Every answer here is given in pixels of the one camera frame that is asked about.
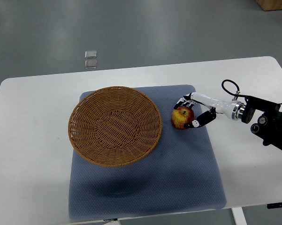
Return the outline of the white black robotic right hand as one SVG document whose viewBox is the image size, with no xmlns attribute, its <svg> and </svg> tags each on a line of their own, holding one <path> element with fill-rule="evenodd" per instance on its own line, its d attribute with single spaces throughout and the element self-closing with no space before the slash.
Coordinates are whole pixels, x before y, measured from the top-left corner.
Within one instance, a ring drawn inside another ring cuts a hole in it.
<svg viewBox="0 0 282 225">
<path fill-rule="evenodd" d="M 174 109 L 180 106 L 192 108 L 195 104 L 200 104 L 208 108 L 208 111 L 197 116 L 194 121 L 185 123 L 184 128 L 200 128 L 210 123 L 216 118 L 217 114 L 225 114 L 229 119 L 237 121 L 242 118 L 245 110 L 245 104 L 233 99 L 225 102 L 219 99 L 211 98 L 198 92 L 192 92 L 184 95 L 178 100 Z"/>
</svg>

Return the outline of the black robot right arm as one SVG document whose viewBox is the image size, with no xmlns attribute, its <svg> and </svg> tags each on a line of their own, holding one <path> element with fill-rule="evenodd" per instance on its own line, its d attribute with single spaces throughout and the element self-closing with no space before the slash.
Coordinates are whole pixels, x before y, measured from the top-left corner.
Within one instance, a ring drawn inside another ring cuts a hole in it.
<svg viewBox="0 0 282 225">
<path fill-rule="evenodd" d="M 262 115 L 257 119 L 257 123 L 251 125 L 251 133 L 263 140 L 264 146 L 273 145 L 282 150 L 282 103 L 275 103 L 258 97 L 241 95 L 237 83 L 226 79 L 222 81 L 221 87 L 228 94 L 232 95 L 234 101 L 239 97 L 244 98 L 245 104 L 237 103 L 235 109 L 229 113 L 232 119 L 240 119 L 248 124 L 256 110 Z"/>
</svg>

